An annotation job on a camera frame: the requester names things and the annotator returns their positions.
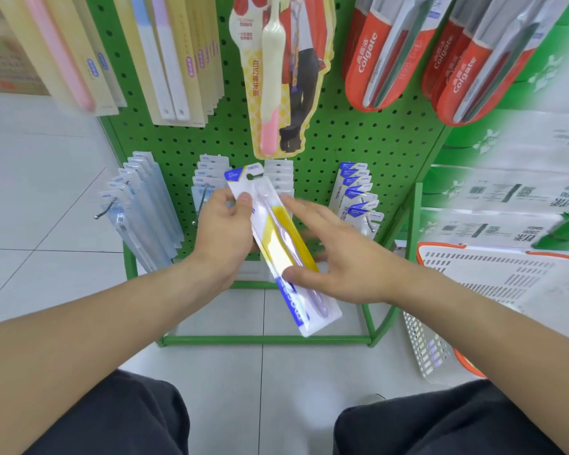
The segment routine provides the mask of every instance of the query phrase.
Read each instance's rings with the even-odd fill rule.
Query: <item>forearm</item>
[[[434,271],[404,307],[457,348],[569,454],[569,338]]]
[[[123,362],[220,290],[194,257],[0,323],[0,454],[18,454]]]

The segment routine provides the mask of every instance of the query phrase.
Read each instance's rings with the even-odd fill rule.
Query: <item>left hand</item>
[[[235,206],[228,208],[227,202],[233,200],[229,189],[217,190],[211,195],[200,212],[192,253],[207,268],[215,271],[221,291],[232,285],[254,243],[250,225],[253,211],[250,194],[243,193]]]

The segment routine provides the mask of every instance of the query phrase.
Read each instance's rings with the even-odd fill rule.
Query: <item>tiled floor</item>
[[[95,120],[47,98],[0,95],[0,321],[125,280],[122,246],[98,195],[114,159]],[[376,307],[383,318],[387,307]],[[364,333],[360,311],[324,334]],[[192,419],[194,454],[329,454],[337,415],[367,394],[433,390],[402,322],[366,346],[148,346],[124,368],[173,383]],[[278,293],[233,290],[184,321],[185,334],[296,334]]]

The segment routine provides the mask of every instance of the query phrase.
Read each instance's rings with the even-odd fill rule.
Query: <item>green pegboard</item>
[[[185,257],[193,249],[196,234],[190,187],[198,156],[227,155],[232,167],[256,161],[240,56],[228,31],[233,0],[217,0],[226,95],[202,129],[152,124],[113,1],[87,1],[129,105],[117,116],[102,118],[102,123],[121,161],[135,150],[149,150],[160,163],[186,234],[180,251],[180,257]],[[381,200],[377,209],[385,215],[376,237],[380,241],[413,184],[421,180],[418,177],[430,152],[439,148],[441,142],[437,140],[444,125],[420,91],[428,54],[395,104],[377,113],[360,112],[350,106],[341,77],[341,58],[354,1],[335,0],[335,58],[323,82],[319,107],[305,132],[305,151],[292,158],[295,189],[297,197],[327,204],[339,162],[369,163],[372,192]]]

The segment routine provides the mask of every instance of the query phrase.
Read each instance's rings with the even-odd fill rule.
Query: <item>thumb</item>
[[[329,275],[318,273],[303,266],[290,266],[283,271],[283,278],[296,286],[327,292]]]
[[[236,198],[236,205],[234,206],[234,214],[249,220],[253,212],[253,199],[249,193],[242,193]]]

